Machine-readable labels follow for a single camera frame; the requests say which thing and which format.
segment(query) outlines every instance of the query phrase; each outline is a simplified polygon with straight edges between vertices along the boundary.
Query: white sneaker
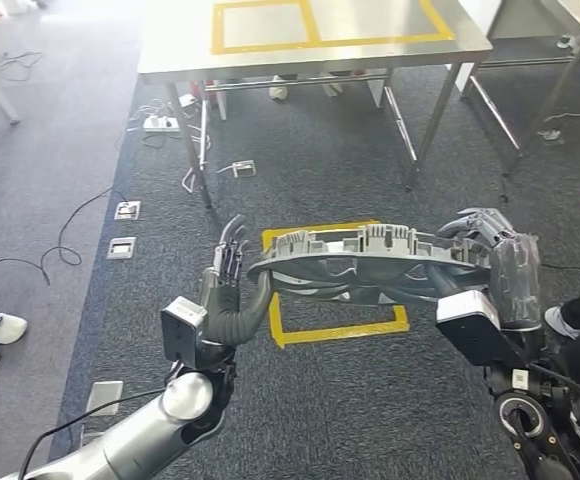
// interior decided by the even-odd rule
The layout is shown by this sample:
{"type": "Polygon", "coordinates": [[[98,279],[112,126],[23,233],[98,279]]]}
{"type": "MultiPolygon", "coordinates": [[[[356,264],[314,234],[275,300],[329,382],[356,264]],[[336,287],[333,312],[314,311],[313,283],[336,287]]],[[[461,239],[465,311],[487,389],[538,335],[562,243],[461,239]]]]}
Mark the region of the white sneaker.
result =
{"type": "MultiPolygon", "coordinates": [[[[327,73],[327,72],[322,72],[319,74],[319,77],[332,77],[332,74],[327,73]]],[[[323,90],[325,91],[325,95],[328,95],[328,97],[336,97],[339,94],[344,93],[344,89],[341,87],[340,83],[328,83],[328,84],[323,84],[322,85],[323,90]]]]}
{"type": "Polygon", "coordinates": [[[544,318],[549,327],[559,335],[572,339],[575,339],[580,335],[580,330],[572,328],[563,320],[563,317],[561,316],[561,308],[559,307],[552,307],[546,310],[544,318]]]}
{"type": "Polygon", "coordinates": [[[0,313],[0,345],[16,342],[25,333],[27,325],[23,318],[0,313]]]}
{"type": "MultiPolygon", "coordinates": [[[[282,80],[283,79],[279,77],[279,75],[275,75],[274,78],[272,79],[273,82],[280,82],[282,80]]],[[[286,98],[288,98],[288,87],[285,87],[285,86],[270,87],[268,93],[270,93],[270,98],[273,100],[278,100],[278,101],[282,102],[286,98]]]]}

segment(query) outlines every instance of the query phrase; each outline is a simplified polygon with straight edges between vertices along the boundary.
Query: robotic arm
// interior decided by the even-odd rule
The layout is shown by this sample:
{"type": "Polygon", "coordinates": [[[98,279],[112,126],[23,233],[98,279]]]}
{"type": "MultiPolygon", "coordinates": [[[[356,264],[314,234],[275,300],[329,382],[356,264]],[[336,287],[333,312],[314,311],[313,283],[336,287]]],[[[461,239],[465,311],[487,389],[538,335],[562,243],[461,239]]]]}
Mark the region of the robotic arm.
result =
{"type": "Polygon", "coordinates": [[[173,362],[162,394],[74,453],[3,480],[147,480],[216,435],[234,389],[236,347],[256,333],[275,291],[362,305],[436,302],[437,327],[484,367],[495,416],[528,478],[580,480],[580,414],[572,413],[580,387],[552,370],[537,340],[535,240],[498,210],[460,215],[437,235],[400,225],[361,227],[337,242],[284,235],[248,271],[258,289],[243,310],[243,218],[237,216],[203,272],[199,305],[178,297],[162,312],[165,356],[173,362]],[[328,265],[347,257],[355,266],[333,273],[328,265]]]}

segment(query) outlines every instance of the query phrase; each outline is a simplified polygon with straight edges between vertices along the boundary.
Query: yellow tape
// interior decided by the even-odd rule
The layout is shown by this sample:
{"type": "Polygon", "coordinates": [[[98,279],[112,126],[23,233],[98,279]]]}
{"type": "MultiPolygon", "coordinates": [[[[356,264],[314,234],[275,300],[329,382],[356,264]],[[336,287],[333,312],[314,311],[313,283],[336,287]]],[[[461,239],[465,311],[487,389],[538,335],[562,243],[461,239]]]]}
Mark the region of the yellow tape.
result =
{"type": "Polygon", "coordinates": [[[304,48],[350,47],[364,45],[386,45],[393,43],[424,43],[454,40],[455,34],[434,8],[432,0],[419,0],[419,5],[436,29],[436,33],[423,35],[399,35],[392,37],[349,38],[342,40],[322,40],[310,0],[255,0],[236,3],[218,3],[213,7],[212,47],[214,55],[228,53],[261,53],[304,48]],[[296,5],[301,11],[307,40],[305,42],[274,43],[269,45],[245,45],[226,47],[224,41],[224,12],[230,8],[264,7],[274,5],[296,5]]]}
{"type": "MultiPolygon", "coordinates": [[[[328,232],[336,230],[351,230],[363,225],[379,223],[377,220],[365,222],[337,223],[331,225],[312,225],[307,227],[279,228],[265,230],[261,234],[264,250],[272,246],[273,239],[297,230],[310,230],[316,232],[328,232]]],[[[367,337],[370,335],[383,335],[387,333],[403,333],[410,329],[405,309],[401,305],[393,307],[394,320],[388,322],[370,323],[365,325],[353,325],[349,327],[325,328],[319,330],[302,330],[298,332],[284,332],[281,323],[281,307],[279,295],[274,294],[270,302],[268,314],[270,323],[270,335],[280,348],[293,343],[323,342],[326,340],[340,340],[343,338],[367,337]]]]}

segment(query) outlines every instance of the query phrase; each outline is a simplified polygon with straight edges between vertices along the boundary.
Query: power strip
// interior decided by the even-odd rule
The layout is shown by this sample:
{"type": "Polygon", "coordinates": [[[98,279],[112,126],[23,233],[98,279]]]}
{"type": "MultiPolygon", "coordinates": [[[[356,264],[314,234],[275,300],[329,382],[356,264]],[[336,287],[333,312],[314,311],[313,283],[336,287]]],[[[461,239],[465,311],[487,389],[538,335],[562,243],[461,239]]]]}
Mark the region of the power strip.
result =
{"type": "Polygon", "coordinates": [[[150,115],[144,122],[144,131],[146,133],[177,133],[179,131],[179,124],[176,118],[150,115]]]}

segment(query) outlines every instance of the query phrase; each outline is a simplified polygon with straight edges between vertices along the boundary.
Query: white table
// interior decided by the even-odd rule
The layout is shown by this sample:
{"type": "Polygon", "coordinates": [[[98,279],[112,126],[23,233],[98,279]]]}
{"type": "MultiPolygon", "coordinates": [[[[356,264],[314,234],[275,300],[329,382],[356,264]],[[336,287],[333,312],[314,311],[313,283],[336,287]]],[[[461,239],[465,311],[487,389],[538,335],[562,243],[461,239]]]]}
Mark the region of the white table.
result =
{"type": "MultiPolygon", "coordinates": [[[[412,162],[409,185],[423,167],[461,65],[480,62],[491,48],[457,0],[151,0],[138,72],[147,84],[167,87],[188,157],[209,207],[210,196],[178,102],[177,82],[210,80],[215,86],[206,91],[225,92],[367,81],[378,107],[387,99],[395,114],[412,162]],[[415,152],[390,86],[392,72],[396,67],[448,63],[453,66],[415,152]],[[274,84],[221,83],[359,69],[368,73],[274,84]]],[[[204,112],[206,103],[204,98],[204,112]]]]}
{"type": "Polygon", "coordinates": [[[464,65],[457,85],[464,96],[475,87],[518,152],[528,146],[554,109],[559,97],[580,65],[580,0],[461,0],[491,40],[571,34],[578,47],[571,57],[486,61],[464,65]],[[476,78],[481,68],[566,65],[556,86],[521,137],[514,135],[496,104],[476,78]]]}

